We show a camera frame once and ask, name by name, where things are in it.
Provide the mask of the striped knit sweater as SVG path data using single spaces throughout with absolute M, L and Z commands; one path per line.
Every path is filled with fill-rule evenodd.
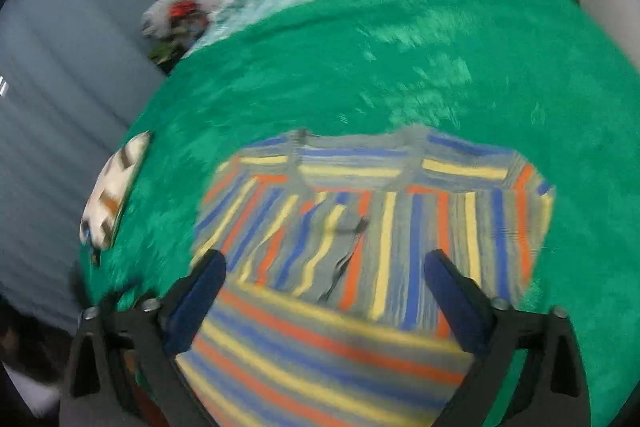
M 554 196 L 515 150 L 423 126 L 247 145 L 201 202 L 192 255 L 228 273 L 179 369 L 221 426 L 431 425 L 472 360 L 425 256 L 516 303 Z

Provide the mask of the patchwork beige brown pillow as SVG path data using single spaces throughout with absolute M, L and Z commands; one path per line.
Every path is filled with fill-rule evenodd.
M 96 178 L 79 223 L 82 245 L 107 251 L 114 242 L 129 194 L 137 180 L 152 134 L 135 135 L 107 159 Z

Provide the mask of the green floral bedspread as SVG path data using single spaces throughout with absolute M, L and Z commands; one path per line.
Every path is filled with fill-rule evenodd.
M 567 313 L 606 426 L 639 380 L 639 74 L 573 0 L 314 0 L 179 62 L 129 128 L 151 143 L 92 297 L 189 275 L 217 167 L 295 130 L 432 128 L 515 150 L 555 191 L 515 310 Z

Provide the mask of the blue grey curtain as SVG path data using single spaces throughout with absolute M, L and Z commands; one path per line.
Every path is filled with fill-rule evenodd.
M 155 0 L 6 0 L 1 292 L 71 332 L 78 225 L 104 162 L 163 82 L 141 33 Z

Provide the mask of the pile of clothes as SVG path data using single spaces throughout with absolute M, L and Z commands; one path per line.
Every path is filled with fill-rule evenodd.
M 208 25 L 198 0 L 157 0 L 141 17 L 143 37 L 153 41 L 149 59 L 169 75 Z

